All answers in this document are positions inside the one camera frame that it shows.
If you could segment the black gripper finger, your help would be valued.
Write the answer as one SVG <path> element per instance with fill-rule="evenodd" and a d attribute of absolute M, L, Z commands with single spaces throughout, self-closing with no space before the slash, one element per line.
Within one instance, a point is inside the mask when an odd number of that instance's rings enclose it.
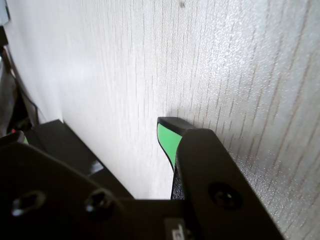
<path fill-rule="evenodd" d="M 157 139 L 180 180 L 196 239 L 283 238 L 211 129 L 195 127 L 179 117 L 159 117 Z"/>
<path fill-rule="evenodd" d="M 132 240 L 134 231 L 110 191 L 24 143 L 0 140 L 3 240 Z"/>

